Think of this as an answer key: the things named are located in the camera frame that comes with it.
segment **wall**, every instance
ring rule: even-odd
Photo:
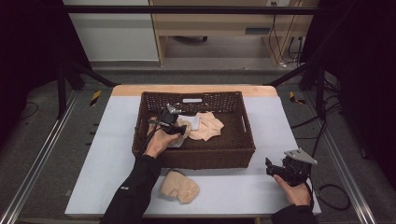
[[[144,0],[64,0],[65,5],[147,6]],[[88,59],[158,62],[149,14],[70,14]]]

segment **white table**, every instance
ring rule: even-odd
[[[119,86],[107,103],[65,210],[67,215],[103,215],[134,165],[131,148],[140,103],[137,92],[163,91],[163,88],[178,92],[242,91],[257,149],[247,169],[178,169],[200,187],[198,196],[190,204],[181,204],[178,199],[161,195],[161,184],[168,171],[163,169],[152,190],[145,217],[267,217],[288,205],[283,190],[265,172],[266,157],[273,164],[280,165],[285,157],[284,151],[298,148],[275,89],[250,86],[198,86],[198,89],[191,86]],[[318,202],[315,202],[314,213],[320,213]]]

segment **person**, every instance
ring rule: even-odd
[[[169,135],[163,130],[155,132],[148,142],[146,152],[135,163],[130,175],[114,194],[100,224],[142,223],[142,216],[149,206],[152,188],[161,172],[161,165],[156,159],[178,137],[179,134]],[[273,214],[273,223],[317,223],[312,214],[310,194],[305,184],[291,187],[278,175],[274,175],[274,179],[286,192],[291,205]]]

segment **hand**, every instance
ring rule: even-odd
[[[279,175],[274,175],[274,180],[283,190],[285,190],[289,203],[295,205],[311,204],[311,196],[305,184],[292,187]]]
[[[150,124],[148,128],[148,134],[154,129],[154,125]],[[152,136],[151,140],[148,142],[148,148],[145,152],[145,155],[149,155],[150,157],[157,159],[157,157],[166,150],[166,148],[171,144],[171,142],[178,139],[180,133],[177,134],[167,134],[164,130],[158,130]]]

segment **brown basket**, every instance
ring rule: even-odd
[[[201,99],[202,102],[183,103],[189,99]],[[187,138],[181,147],[169,147],[157,159],[163,167],[194,170],[248,167],[255,146],[240,91],[143,92],[132,146],[135,156],[146,141],[148,119],[157,116],[166,104],[179,104],[177,108],[191,113],[211,111],[224,127],[221,135],[208,141]]]

